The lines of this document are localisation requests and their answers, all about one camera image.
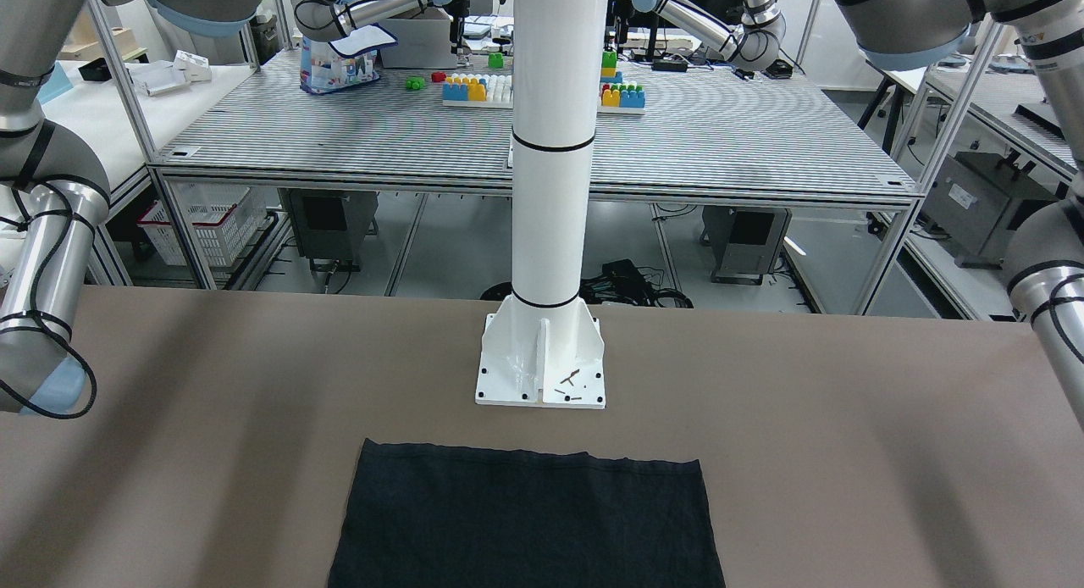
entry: slotted aluminum table surface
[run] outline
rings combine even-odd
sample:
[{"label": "slotted aluminum table surface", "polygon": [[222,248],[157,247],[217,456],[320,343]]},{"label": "slotted aluminum table surface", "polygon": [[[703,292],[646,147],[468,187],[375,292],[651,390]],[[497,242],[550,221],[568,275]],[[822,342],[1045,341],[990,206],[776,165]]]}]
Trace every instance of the slotted aluminum table surface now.
[{"label": "slotted aluminum table surface", "polygon": [[[372,85],[315,97],[298,88],[298,60],[282,52],[180,133],[162,151],[163,174],[511,194],[511,110],[444,106],[429,72],[384,71]],[[890,210],[918,197],[905,171],[803,77],[743,81],[724,67],[663,74],[634,64],[622,71],[646,86],[648,110],[599,114],[593,197]],[[425,77],[425,89],[405,90],[411,76]]]},{"label": "slotted aluminum table surface", "polygon": [[[954,101],[964,79],[965,74],[937,72],[929,75],[927,84],[947,101]],[[988,72],[975,91],[970,112],[1009,143],[1028,152],[1058,175],[1072,179],[1076,175],[1076,166],[1066,140],[1016,113],[1017,105],[1040,102],[1043,97],[1043,87],[1033,75]]]}]

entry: black cloth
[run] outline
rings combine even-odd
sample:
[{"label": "black cloth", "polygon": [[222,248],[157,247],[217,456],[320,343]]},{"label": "black cloth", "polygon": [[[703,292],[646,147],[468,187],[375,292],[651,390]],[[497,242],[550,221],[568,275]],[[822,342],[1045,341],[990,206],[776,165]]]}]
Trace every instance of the black cloth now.
[{"label": "black cloth", "polygon": [[700,463],[365,440],[328,588],[719,588]]}]

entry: brown table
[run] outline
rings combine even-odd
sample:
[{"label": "brown table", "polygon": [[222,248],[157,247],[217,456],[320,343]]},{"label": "brown table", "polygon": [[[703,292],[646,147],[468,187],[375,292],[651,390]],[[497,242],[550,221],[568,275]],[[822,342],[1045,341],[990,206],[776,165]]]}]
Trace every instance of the brown table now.
[{"label": "brown table", "polygon": [[483,303],[91,287],[99,406],[0,417],[0,586],[320,587],[364,437],[700,459],[733,587],[1079,586],[1025,325],[597,307],[605,411],[479,407]]}]

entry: white cylindrical column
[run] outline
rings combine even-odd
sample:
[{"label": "white cylindrical column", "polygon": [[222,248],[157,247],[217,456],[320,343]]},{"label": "white cylindrical column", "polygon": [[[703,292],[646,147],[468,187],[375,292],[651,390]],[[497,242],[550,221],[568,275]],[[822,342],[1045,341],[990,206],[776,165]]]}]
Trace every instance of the white cylindrical column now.
[{"label": "white cylindrical column", "polygon": [[607,0],[516,0],[512,286],[482,337],[480,404],[604,408],[578,297]]}]

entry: black table leg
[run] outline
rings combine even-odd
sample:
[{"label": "black table leg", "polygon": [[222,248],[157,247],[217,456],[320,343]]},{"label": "black table leg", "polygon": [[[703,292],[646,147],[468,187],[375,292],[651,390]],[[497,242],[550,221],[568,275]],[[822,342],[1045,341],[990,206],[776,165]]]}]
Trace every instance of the black table leg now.
[{"label": "black table leg", "polygon": [[890,86],[892,86],[891,79],[888,79],[887,77],[881,79],[880,86],[877,87],[877,93],[874,94],[873,101],[869,102],[869,105],[867,105],[866,111],[862,114],[862,118],[859,119],[860,129],[866,129],[866,125],[868,125],[869,119],[874,117],[874,112],[877,111],[877,107],[880,105],[880,102],[883,101],[885,94],[888,93],[888,87]]},{"label": "black table leg", "polygon": [[903,87],[895,87],[892,94],[892,106],[888,111],[888,127],[885,128],[885,143],[881,149],[886,154],[891,154],[892,143],[895,141],[895,127],[900,124],[900,113],[903,112]]}]

